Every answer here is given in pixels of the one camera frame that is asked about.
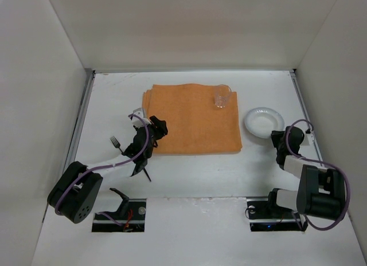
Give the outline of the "orange cloth placemat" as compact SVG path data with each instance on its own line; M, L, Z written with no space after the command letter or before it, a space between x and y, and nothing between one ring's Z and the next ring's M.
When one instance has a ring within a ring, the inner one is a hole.
M166 121L168 134L155 154L238 153L242 149L237 93L224 108L214 103L213 85L153 85L143 94L147 116Z

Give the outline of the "white bowl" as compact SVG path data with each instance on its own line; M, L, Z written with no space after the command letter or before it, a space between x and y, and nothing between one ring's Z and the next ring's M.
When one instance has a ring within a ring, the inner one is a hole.
M284 119L280 113L267 107L251 109L244 118L246 129L262 139L271 137L272 131L284 130Z

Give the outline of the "black plastic knife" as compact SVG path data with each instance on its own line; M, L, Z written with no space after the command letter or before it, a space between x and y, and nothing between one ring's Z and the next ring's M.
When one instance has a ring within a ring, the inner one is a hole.
M144 171L144 173L145 173L146 177L148 178L149 182L152 182L152 180L151 180L151 178L150 178L150 176L149 176L149 174L148 174L147 170L144 168L144 169L143 169L143 171Z

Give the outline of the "clear plastic cup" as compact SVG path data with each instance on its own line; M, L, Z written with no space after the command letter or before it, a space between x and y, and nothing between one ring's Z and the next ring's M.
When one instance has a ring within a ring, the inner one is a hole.
M218 108L224 108L231 98L232 90L230 86L220 84L214 87L214 104Z

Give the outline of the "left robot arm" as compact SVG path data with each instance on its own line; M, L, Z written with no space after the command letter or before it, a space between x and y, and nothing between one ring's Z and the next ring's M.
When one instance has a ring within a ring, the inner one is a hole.
M153 149L169 133L167 124L156 116L144 119L131 114L129 118L138 119L138 123L133 125L136 135L132 143L125 150L120 150L126 160L120 162L116 158L111 163L94 167L79 161L72 162L47 197L48 205L54 208L57 215L66 217L74 224L82 222L92 212L103 177L116 167L133 163L135 166L128 172L129 177L147 172L146 165Z

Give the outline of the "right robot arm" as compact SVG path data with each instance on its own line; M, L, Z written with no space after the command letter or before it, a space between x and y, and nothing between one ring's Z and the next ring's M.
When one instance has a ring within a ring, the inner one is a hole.
M272 131L270 137L279 167L299 178L297 191L274 188L268 195L270 207L304 216L342 220L348 200L344 176L334 167L310 162L299 153L302 146L314 143L311 130L288 126L284 131Z

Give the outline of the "black plastic fork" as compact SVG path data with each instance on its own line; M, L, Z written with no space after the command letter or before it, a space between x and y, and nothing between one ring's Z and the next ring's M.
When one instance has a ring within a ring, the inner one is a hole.
M112 145L123 154L123 150L121 149L120 142L114 136L110 137L110 141Z

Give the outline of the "right aluminium frame rail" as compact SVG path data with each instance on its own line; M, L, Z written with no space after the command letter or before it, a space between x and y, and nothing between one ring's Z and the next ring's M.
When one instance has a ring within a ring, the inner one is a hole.
M300 91L298 79L297 79L297 76L296 76L296 69L290 69L289 73L290 73L290 76L291 76L291 79L292 79L292 82L293 82L298 100L300 102L300 106L302 108L303 116L306 120L310 121L309 113L307 112L307 108L306 108L306 105L304 103L302 93ZM313 134L313 135L314 135L313 147L314 147L314 149L317 153L317 159L321 161L322 160L321 151L319 149L319 146L318 146L318 143L317 143L317 140L316 140L316 136L315 136L315 134Z

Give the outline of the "aluminium frame rail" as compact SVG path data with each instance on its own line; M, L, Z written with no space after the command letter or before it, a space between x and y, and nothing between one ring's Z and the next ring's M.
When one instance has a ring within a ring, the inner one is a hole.
M291 76L291 79L292 79L292 82L293 82L298 100L300 102L300 106L302 108L303 116L306 120L310 121L309 113L307 112L307 108L306 108L306 105L304 103L302 93L300 91L298 79L297 79L297 76L296 76L296 69L290 69L289 73L290 73L290 76ZM317 140L316 140L316 136L315 136L315 134L313 134L313 135L314 135L313 147L314 147L314 149L317 153L317 159L321 161L322 160L321 151L319 149L319 146L318 146L318 143L317 143Z
M81 96L81 100L80 100L80 103L79 103L79 109L78 109L78 112L77 112L77 115L76 115L76 121L75 121L75 125L73 127L73 133L72 133L71 141L67 145L68 149L67 149L67 156L66 156L66 159L65 159L65 163L64 163L63 167L61 168L61 172L58 175L56 182L58 182L60 180L60 178L62 177L64 171L75 160L76 151L77 151L77 148L79 146L81 132L82 132L83 125L84 125L85 116L87 114L87 108L88 108L88 105L89 105L89 100L90 100L91 92L92 92L92 86L93 86L93 82L94 82L94 78L95 78L95 70L93 70L91 68L85 68L85 72L86 72L87 77L86 77L83 93L82 93L82 96Z

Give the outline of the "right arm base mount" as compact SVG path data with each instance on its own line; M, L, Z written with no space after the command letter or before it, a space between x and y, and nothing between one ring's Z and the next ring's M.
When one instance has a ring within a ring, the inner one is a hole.
M251 232L305 232L308 223L295 211L272 204L267 197L247 198L245 216Z

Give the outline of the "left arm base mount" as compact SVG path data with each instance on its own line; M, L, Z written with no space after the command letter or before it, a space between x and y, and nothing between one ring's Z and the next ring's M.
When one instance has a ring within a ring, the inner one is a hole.
M95 214L92 233L143 233L145 231L147 199L130 199L109 217Z

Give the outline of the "left aluminium frame rail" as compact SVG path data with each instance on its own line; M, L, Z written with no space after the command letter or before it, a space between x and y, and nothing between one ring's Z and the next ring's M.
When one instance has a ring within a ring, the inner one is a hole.
M64 163L63 167L61 168L61 172L58 175L56 182L58 182L60 180L60 178L62 177L64 171L75 160L76 151L77 151L77 148L79 146L81 132L82 132L83 125L84 125L85 116L87 114L87 108L88 108L88 105L89 105L89 100L90 100L91 92L92 92L92 86L93 86L93 82L94 82L94 78L95 78L95 70L93 70L91 68L85 68L85 72L86 72L87 77L86 77L83 93L82 93L82 96L81 96L81 100L80 100L80 103L79 103L79 109L78 109L78 112L77 112L77 115L76 115L76 121L75 121L75 125L73 127L73 133L72 133L71 141L67 145L68 149L67 149L67 156L66 156L66 159L65 159L65 163Z

